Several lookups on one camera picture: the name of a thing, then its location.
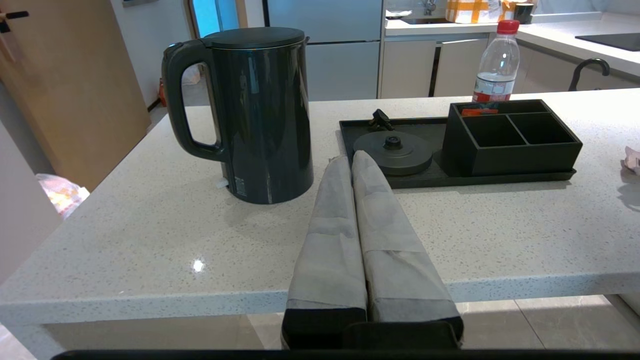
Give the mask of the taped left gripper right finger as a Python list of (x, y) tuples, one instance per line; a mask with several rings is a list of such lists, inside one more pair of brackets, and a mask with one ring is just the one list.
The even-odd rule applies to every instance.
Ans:
[(373, 322), (443, 322), (459, 346), (464, 322), (386, 176), (363, 150), (354, 153), (352, 187)]

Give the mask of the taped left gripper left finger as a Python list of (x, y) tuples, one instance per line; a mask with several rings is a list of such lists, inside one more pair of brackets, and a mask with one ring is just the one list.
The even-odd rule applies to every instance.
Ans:
[(340, 349), (343, 333), (367, 321), (368, 293), (345, 155), (329, 161), (295, 261), (281, 325), (284, 349)]

